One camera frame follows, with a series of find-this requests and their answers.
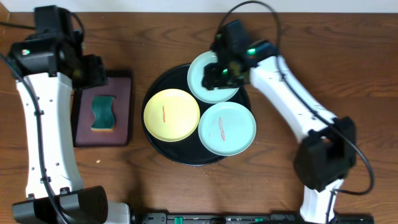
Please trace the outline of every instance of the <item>wooden table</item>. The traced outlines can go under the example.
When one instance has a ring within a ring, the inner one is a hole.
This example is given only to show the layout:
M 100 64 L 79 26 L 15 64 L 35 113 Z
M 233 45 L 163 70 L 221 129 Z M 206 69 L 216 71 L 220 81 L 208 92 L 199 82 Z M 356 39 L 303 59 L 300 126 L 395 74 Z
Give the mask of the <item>wooden table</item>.
M 139 211 L 269 213 L 300 208 L 303 185 L 292 167 L 298 147 L 294 135 L 250 86 L 246 89 L 257 135 L 237 156 L 207 166 L 181 165 L 160 155 L 142 130 L 142 100 L 151 83 L 207 51 L 222 14 L 78 15 L 86 27 L 86 54 L 100 55 L 108 69 L 134 70 L 133 139 L 127 147 L 75 149 L 85 187 L 102 185 L 108 198 Z M 275 39 L 270 16 L 239 18 L 255 38 Z M 336 210 L 371 213 L 377 224 L 397 223 L 398 15 L 281 14 L 281 19 L 282 53 L 292 71 L 326 108 L 354 120 L 358 146 L 376 173 L 369 195 L 341 194 Z M 33 17 L 12 13 L 10 22 L 33 25 Z M 0 51 L 6 54 L 29 33 L 7 28 Z M 2 63 L 0 69 L 0 222 L 13 223 L 11 204 L 25 199 L 27 141 L 15 81 Z M 362 190 L 367 185 L 368 174 L 358 160 L 343 187 Z

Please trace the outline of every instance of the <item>white wall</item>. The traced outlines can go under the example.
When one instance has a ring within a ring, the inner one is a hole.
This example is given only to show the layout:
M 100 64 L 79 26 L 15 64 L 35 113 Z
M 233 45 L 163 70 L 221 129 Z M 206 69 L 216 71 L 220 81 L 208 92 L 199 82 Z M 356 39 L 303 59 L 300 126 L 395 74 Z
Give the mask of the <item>white wall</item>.
M 0 0 L 10 12 L 56 4 L 73 12 L 226 12 L 244 0 Z M 264 0 L 278 12 L 398 12 L 398 0 Z M 240 12 L 263 12 L 260 5 Z

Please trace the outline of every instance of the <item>white arm segment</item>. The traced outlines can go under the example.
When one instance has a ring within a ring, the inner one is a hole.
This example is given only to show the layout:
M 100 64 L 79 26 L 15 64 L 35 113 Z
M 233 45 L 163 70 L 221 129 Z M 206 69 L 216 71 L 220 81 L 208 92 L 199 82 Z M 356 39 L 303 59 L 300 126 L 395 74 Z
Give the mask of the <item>white arm segment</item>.
M 252 68 L 250 71 L 250 82 L 261 93 L 263 93 L 268 100 L 276 107 L 278 112 L 284 117 L 287 124 L 292 129 L 297 141 L 300 143 L 303 138 L 308 136 L 308 132 L 313 129 L 320 131 L 326 128 L 326 125 L 313 117 L 311 112 L 297 99 L 297 97 L 286 86 L 285 82 L 280 79 L 280 74 L 275 64 L 276 57 L 269 57 L 261 62 L 257 68 Z M 298 93 L 303 100 L 318 112 L 320 116 L 325 118 L 330 123 L 336 117 L 332 112 L 326 110 L 319 102 L 317 102 L 309 92 L 301 85 L 301 83 L 294 77 L 285 63 L 285 60 L 280 56 L 280 67 L 286 74 L 285 78 Z M 304 201 L 300 209 L 300 214 L 306 222 L 325 223 L 326 212 L 328 209 L 330 190 L 338 189 L 344 180 L 336 180 L 329 185 L 322 192 L 311 190 L 305 186 Z M 329 219 L 333 219 L 333 207 L 336 197 L 333 197 Z
M 48 73 L 28 75 L 24 80 L 39 99 L 42 115 L 44 162 L 47 175 L 51 178 L 50 186 L 55 195 L 60 189 L 69 187 L 71 192 L 83 188 L 73 152 L 72 132 L 70 127 L 70 94 L 72 81 L 64 74 L 57 73 L 49 77 Z M 37 125 L 32 100 L 22 83 L 17 83 L 25 112 L 26 133 L 29 149 L 29 177 L 26 196 L 35 198 L 48 197 L 44 185 L 40 183 L 42 175 L 39 166 L 37 145 Z

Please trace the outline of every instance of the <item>yellow plate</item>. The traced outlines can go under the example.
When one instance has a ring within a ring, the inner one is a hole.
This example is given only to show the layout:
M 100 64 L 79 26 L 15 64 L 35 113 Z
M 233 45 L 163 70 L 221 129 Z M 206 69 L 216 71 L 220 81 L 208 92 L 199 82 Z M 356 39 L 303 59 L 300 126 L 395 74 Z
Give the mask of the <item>yellow plate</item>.
M 144 109 L 144 124 L 155 138 L 180 141 L 197 128 L 200 110 L 197 101 L 186 91 L 168 89 L 156 93 Z

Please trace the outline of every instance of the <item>sponge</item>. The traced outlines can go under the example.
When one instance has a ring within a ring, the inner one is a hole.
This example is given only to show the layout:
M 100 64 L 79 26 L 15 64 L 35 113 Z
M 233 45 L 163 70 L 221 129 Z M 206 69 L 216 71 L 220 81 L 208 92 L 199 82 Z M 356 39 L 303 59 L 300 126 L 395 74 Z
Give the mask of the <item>sponge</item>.
M 113 96 L 95 96 L 91 109 L 95 115 L 95 121 L 91 126 L 93 131 L 112 131 L 115 118 L 112 113 Z

